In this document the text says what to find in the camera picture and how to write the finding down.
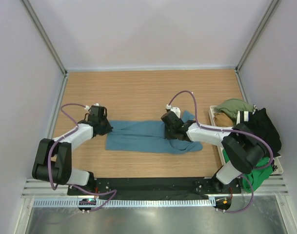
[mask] black cloth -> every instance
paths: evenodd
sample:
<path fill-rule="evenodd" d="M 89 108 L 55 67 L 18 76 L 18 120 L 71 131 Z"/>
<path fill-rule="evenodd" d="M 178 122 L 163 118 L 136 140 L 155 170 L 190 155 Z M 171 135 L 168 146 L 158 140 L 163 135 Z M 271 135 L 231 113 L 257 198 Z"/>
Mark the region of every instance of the black cloth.
<path fill-rule="evenodd" d="M 280 136 L 273 125 L 272 121 L 266 114 L 266 109 L 257 110 L 249 117 L 248 122 L 244 124 L 259 138 L 263 139 L 271 147 L 274 156 L 278 156 L 281 150 Z M 264 157 L 270 157 L 270 153 L 266 151 Z"/>

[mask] brown fabric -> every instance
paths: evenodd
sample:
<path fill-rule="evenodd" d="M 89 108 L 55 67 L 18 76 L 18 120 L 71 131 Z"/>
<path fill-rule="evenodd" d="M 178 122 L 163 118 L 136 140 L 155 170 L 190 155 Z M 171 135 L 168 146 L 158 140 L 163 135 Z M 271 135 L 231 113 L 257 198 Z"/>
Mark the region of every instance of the brown fabric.
<path fill-rule="evenodd" d="M 214 120 L 218 127 L 232 127 L 233 121 L 225 113 L 214 113 Z"/>

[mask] metal floor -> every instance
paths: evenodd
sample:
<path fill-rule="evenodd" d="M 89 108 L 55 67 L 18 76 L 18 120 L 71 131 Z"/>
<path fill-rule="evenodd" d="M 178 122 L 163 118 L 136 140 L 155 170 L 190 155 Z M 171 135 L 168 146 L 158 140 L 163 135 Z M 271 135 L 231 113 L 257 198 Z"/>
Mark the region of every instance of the metal floor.
<path fill-rule="evenodd" d="M 243 208 L 250 198 L 233 197 L 231 209 Z M 239 214 L 215 212 L 213 207 L 102 209 L 77 214 L 77 208 L 33 208 L 27 234 L 287 234 L 275 196 L 255 196 Z"/>

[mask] black mounting plate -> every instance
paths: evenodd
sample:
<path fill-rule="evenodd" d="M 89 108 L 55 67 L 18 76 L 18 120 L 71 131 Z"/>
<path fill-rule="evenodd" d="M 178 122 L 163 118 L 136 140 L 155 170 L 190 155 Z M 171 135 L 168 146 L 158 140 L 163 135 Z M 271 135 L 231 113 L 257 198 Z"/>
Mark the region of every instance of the black mounting plate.
<path fill-rule="evenodd" d="M 171 177 L 171 178 L 98 178 L 99 193 L 116 189 L 114 200 L 199 200 L 208 199 L 206 195 L 228 195 L 229 187 L 233 194 L 240 194 L 239 180 L 234 179 L 222 192 L 217 192 L 209 177 Z M 70 191 L 70 195 L 86 195 L 80 191 Z"/>

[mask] white cable tray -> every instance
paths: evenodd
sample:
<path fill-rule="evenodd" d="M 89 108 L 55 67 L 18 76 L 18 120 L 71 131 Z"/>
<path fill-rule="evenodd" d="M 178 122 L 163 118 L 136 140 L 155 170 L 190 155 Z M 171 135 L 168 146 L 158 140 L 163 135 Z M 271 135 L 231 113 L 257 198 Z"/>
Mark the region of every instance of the white cable tray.
<path fill-rule="evenodd" d="M 96 205 L 79 205 L 83 198 L 36 198 L 34 208 L 54 208 L 54 207 L 95 207 L 100 206 L 105 200 L 96 200 Z M 143 208 L 143 207 L 195 207 L 195 206 L 215 206 L 214 197 L 205 200 L 185 200 L 185 201 L 125 201 L 111 200 L 104 208 Z"/>

